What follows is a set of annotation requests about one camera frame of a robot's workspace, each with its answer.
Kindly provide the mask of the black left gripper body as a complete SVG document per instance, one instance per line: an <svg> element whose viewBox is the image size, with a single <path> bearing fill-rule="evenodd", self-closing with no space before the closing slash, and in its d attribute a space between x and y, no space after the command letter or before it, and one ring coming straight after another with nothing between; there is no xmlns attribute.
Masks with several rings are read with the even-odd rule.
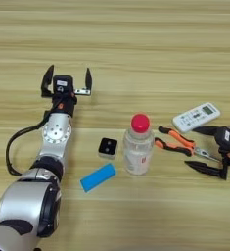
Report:
<svg viewBox="0 0 230 251"><path fill-rule="evenodd" d="M52 93L51 91L46 91L42 94L42 97L52 99L52 108L50 110L46 110L44 115L48 116L52 113L63 113L72 117L74 106L77 104L77 95L90 96L91 90L84 88L76 89L70 94L61 92Z"/></svg>

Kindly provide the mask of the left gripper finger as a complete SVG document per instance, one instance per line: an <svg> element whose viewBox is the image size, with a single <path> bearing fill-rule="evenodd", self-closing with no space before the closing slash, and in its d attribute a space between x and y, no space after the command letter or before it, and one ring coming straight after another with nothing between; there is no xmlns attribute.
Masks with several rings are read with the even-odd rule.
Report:
<svg viewBox="0 0 230 251"><path fill-rule="evenodd" d="M90 90L90 91L92 89L92 75L91 75L91 72L90 72L89 68L87 68L87 70L86 70L85 87L86 87L87 90Z"/></svg>
<svg viewBox="0 0 230 251"><path fill-rule="evenodd" d="M43 76L43 79L41 82L41 96L42 97L52 96L52 92L48 89L48 86L52 82L53 73L54 73L54 66L51 65L46 71L45 75Z"/></svg>

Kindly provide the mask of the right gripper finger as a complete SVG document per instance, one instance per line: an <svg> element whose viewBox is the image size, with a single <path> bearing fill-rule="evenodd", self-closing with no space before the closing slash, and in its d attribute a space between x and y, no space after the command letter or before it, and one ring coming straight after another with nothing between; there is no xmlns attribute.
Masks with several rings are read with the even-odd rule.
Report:
<svg viewBox="0 0 230 251"><path fill-rule="evenodd" d="M218 130L217 126L208 125L208 126L198 126L193 129L193 132L197 132L203 135L215 135L217 130Z"/></svg>
<svg viewBox="0 0 230 251"><path fill-rule="evenodd" d="M210 167L206 163L197 162L197 161L185 161L185 164L201 174L208 175L208 176L216 176L223 180L227 179L227 172L228 172L227 165L224 165L222 169L219 169L219 168Z"/></svg>

